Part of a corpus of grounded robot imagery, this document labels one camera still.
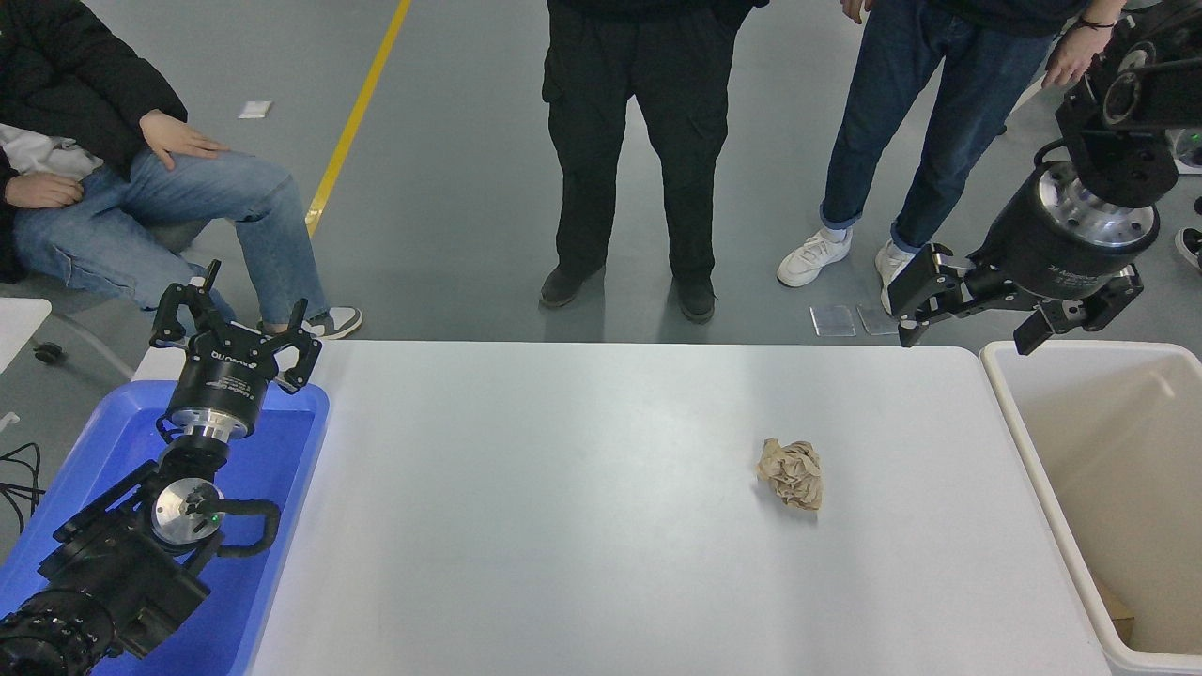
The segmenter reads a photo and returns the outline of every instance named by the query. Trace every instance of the white table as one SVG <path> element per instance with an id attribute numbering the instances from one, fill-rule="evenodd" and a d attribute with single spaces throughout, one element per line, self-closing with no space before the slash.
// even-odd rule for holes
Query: white table
<path id="1" fill-rule="evenodd" d="M 256 676 L 1109 674 L 968 351 L 352 340 L 314 383 Z"/>
<path id="2" fill-rule="evenodd" d="M 0 298 L 0 373 L 50 314 L 43 298 Z"/>

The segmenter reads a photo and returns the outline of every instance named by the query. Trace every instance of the hand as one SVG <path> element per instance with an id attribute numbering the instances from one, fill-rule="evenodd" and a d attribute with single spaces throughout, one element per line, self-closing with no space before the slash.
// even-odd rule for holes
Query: hand
<path id="1" fill-rule="evenodd" d="M 79 200 L 83 185 L 78 180 L 44 171 L 14 176 L 4 189 L 4 201 L 20 209 L 69 207 Z"/>
<path id="2" fill-rule="evenodd" d="M 864 20 L 859 17 L 859 10 L 871 12 L 874 5 L 876 5 L 876 0 L 843 0 L 843 13 L 857 24 L 862 24 Z"/>
<path id="3" fill-rule="evenodd" d="M 1070 30 L 1048 59 L 1043 88 L 1077 84 L 1094 63 L 1094 54 L 1111 41 L 1111 32 L 1109 28 L 1079 26 Z"/>
<path id="4" fill-rule="evenodd" d="M 175 168 L 175 160 L 171 158 L 171 153 L 212 160 L 218 156 L 218 150 L 230 149 L 228 146 L 218 143 L 160 111 L 150 111 L 142 115 L 138 125 L 142 128 L 142 137 L 147 140 L 147 146 L 159 155 L 167 171 Z"/>

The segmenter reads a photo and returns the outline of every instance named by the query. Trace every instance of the blue tray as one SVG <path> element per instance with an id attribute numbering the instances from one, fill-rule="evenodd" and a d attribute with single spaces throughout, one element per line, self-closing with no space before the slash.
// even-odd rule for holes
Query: blue tray
<path id="1" fill-rule="evenodd" d="M 155 431 L 174 381 L 130 383 L 111 392 L 84 427 L 41 506 L 0 569 L 0 617 L 46 586 L 37 565 L 56 547 L 52 533 L 79 509 L 148 459 L 165 444 Z M 147 659 L 105 659 L 96 676 L 240 675 L 250 665 L 266 624 L 300 505 L 326 433 L 329 398 L 309 385 L 293 396 L 267 392 L 255 433 L 231 441 L 230 462 L 216 485 L 228 498 L 267 498 L 280 505 L 275 544 L 251 558 L 214 558 L 203 571 L 213 591 L 192 616 Z M 262 518 L 230 517 L 226 542 L 258 539 Z"/>

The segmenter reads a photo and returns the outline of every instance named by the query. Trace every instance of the rolled jeans cuff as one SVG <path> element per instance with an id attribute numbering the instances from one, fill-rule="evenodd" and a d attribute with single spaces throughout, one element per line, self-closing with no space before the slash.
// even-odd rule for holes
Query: rolled jeans cuff
<path id="1" fill-rule="evenodd" d="M 893 238 L 894 247 L 902 249 L 908 254 L 917 254 L 918 250 L 922 249 L 922 244 L 915 247 L 914 244 L 910 244 L 905 239 L 902 239 L 902 236 L 898 235 L 898 221 L 893 221 L 893 225 L 889 226 L 889 237 Z"/>
<path id="2" fill-rule="evenodd" d="M 849 227 L 856 225 L 856 221 L 859 220 L 861 215 L 863 215 L 863 212 L 861 212 L 846 220 L 833 221 L 826 218 L 826 209 L 823 207 L 825 203 L 819 206 L 819 218 L 822 219 L 822 225 L 827 226 L 828 230 L 847 230 Z"/>

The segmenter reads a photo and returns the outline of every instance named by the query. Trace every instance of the gray floor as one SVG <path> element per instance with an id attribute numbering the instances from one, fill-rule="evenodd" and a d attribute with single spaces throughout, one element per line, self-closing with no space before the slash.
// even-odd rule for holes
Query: gray floor
<path id="1" fill-rule="evenodd" d="M 195 126 L 285 165 L 307 198 L 397 7 L 391 0 L 89 5 L 160 67 Z M 882 159 L 847 262 L 801 290 L 781 286 L 773 274 L 781 256 L 817 226 L 826 161 L 855 66 L 861 28 L 835 5 L 779 0 L 755 12 L 739 35 L 731 134 L 718 172 L 720 300 L 713 321 L 689 324 L 670 293 L 659 165 L 635 106 L 606 273 L 571 306 L 540 308 L 538 286 L 555 263 L 560 180 L 538 96 L 546 24 L 541 0 L 412 4 L 314 238 L 332 300 L 367 314 L 357 338 L 895 344 L 895 337 L 819 338 L 809 307 L 879 302 L 873 255 L 909 186 L 932 91 Z M 1011 117 L 938 242 L 960 254 L 981 242 L 1030 171 L 1034 152 L 1058 136 L 1052 112 L 1060 94 L 1045 91 Z M 236 119 L 248 100 L 270 100 L 274 107 L 263 120 Z M 1160 203 L 1162 235 L 1139 260 L 1144 295 L 1106 332 L 1071 338 L 1202 350 L 1202 278 L 1172 244 L 1179 227 L 1202 220 L 1192 210 L 1200 195 L 1202 180 L 1186 177 Z M 244 318 L 256 318 L 227 225 L 213 224 L 186 255 L 222 259 L 220 287 Z M 71 295 L 52 300 L 127 362 L 141 358 L 149 326 L 132 307 Z M 1022 319 L 989 313 L 944 322 L 924 344 L 976 351 L 1007 339 Z M 0 375 L 0 414 L 13 410 L 23 419 L 0 435 L 0 450 L 37 441 L 48 480 L 89 413 L 124 379 L 54 319 L 38 337 L 61 343 L 70 358 L 52 368 L 24 354 Z M 805 374 L 781 376 L 804 383 Z M 0 480 L 18 476 L 0 469 Z M 0 510 L 0 556 L 14 526 Z"/>

